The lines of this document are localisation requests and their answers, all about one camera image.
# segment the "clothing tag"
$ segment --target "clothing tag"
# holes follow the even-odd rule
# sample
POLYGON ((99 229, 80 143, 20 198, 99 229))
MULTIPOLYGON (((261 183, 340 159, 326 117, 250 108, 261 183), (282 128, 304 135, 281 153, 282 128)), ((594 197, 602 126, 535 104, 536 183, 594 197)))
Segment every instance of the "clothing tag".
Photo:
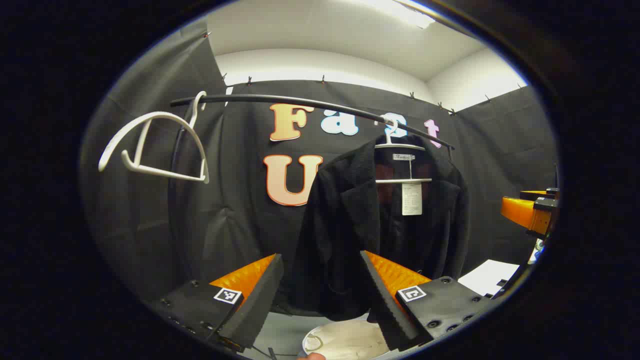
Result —
POLYGON ((394 154, 394 160, 415 160, 415 155, 411 155, 411 154, 394 154))
POLYGON ((422 184, 402 184, 402 215, 422 215, 422 184))

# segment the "black jacket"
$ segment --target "black jacket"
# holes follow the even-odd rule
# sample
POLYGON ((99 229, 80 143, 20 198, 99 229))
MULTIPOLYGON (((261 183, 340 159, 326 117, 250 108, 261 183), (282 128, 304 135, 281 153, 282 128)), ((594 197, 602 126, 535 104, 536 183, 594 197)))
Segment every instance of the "black jacket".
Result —
POLYGON ((460 277, 467 253, 469 199, 460 172, 444 149, 418 136, 393 138, 424 151, 375 149, 381 136, 347 152, 317 173, 302 222, 293 267, 291 303, 334 321, 363 315, 370 307, 360 271, 360 250, 368 250, 429 278, 460 277), (376 179, 408 177, 422 184, 422 215, 401 215, 401 184, 376 179))

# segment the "plastic hanger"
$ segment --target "plastic hanger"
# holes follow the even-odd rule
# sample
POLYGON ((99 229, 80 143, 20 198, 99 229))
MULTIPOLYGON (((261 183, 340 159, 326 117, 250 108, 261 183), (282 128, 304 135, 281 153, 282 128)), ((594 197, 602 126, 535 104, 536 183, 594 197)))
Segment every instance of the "plastic hanger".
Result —
MULTIPOLYGON (((386 124, 391 125, 393 127, 391 131, 387 132, 387 142, 381 143, 379 145, 375 145, 374 146, 375 149, 388 149, 390 147, 393 147, 393 148, 400 147, 404 149, 426 151, 425 148, 417 145, 411 145, 408 143, 392 143, 391 134, 398 129, 398 121, 396 119, 392 119, 384 115, 382 115, 382 117, 385 119, 386 124)), ((431 181, 431 179, 414 179, 412 177, 412 170, 411 170, 411 162, 413 160, 407 160, 407 161, 409 162, 409 179, 376 180, 376 184, 411 184, 411 183, 428 183, 431 181)))
MULTIPOLYGON (((191 121, 189 123, 187 123, 185 120, 183 120, 182 118, 172 113, 168 113, 165 111, 154 111, 152 113, 144 114, 134 119, 127 125, 125 125, 116 133, 116 135, 114 135, 111 141, 109 141, 109 143, 107 144, 107 147, 104 149, 104 152, 102 153, 102 156, 100 157, 100 161, 98 163, 98 171, 102 172, 104 168, 107 166, 107 163, 109 163, 111 154, 115 150, 118 143, 120 143, 120 141, 124 138, 124 136, 127 133, 129 133, 129 131, 133 130, 136 126, 144 123, 145 127, 142 129, 142 132, 140 133, 140 137, 138 138, 138 146, 136 148, 136 154, 134 155, 134 160, 131 161, 131 158, 129 157, 129 153, 126 150, 123 150, 121 152, 122 162, 124 163, 125 167, 127 167, 130 171, 133 171, 133 172, 141 172, 143 174, 172 177, 174 179, 202 181, 205 184, 208 184, 209 183, 209 167, 207 166, 207 158, 205 156, 204 148, 202 147, 202 142, 200 142, 200 138, 198 137, 196 132, 193 130, 193 126, 195 125, 196 119, 198 117, 198 102, 200 101, 201 97, 206 95, 207 93, 204 91, 201 91, 198 93, 198 95, 196 95, 193 101, 193 111, 191 114, 191 121), (189 134, 191 134, 191 136, 193 136, 193 138, 196 140, 196 145, 198 146, 198 150, 200 151, 200 155, 202 157, 202 163, 200 164, 200 177, 187 176, 187 175, 178 174, 176 172, 170 172, 170 171, 161 170, 158 168, 152 168, 145 165, 140 165, 140 159, 142 158, 142 149, 145 146, 145 140, 147 139, 147 132, 149 130, 149 126, 151 125, 151 121, 159 118, 169 119, 177 122, 178 124, 182 125, 187 130, 187 132, 189 132, 189 134)), ((202 110, 204 110, 205 105, 206 104, 202 104, 202 107, 201 107, 202 110)))

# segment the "white wall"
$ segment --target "white wall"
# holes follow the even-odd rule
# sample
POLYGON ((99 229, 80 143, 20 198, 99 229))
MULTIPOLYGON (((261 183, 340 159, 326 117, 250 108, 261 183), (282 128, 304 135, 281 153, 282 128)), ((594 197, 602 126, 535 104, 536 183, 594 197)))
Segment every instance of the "white wall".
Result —
POLYGON ((373 61, 326 51, 261 49, 216 56, 227 85, 267 80, 316 80, 388 90, 435 103, 420 79, 373 61))
POLYGON ((427 82, 434 100, 462 110, 524 87, 525 81, 491 49, 480 50, 451 65, 427 82))

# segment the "white paper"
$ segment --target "white paper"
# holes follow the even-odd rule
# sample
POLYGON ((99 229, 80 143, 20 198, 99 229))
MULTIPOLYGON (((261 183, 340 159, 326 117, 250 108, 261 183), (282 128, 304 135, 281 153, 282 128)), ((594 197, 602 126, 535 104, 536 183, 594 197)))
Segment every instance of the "white paper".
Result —
POLYGON ((518 269, 518 265, 487 260, 479 267, 464 275, 458 282, 476 293, 495 295, 500 291, 500 280, 509 280, 518 269))
POLYGON ((422 215, 422 184, 402 184, 402 215, 422 215))

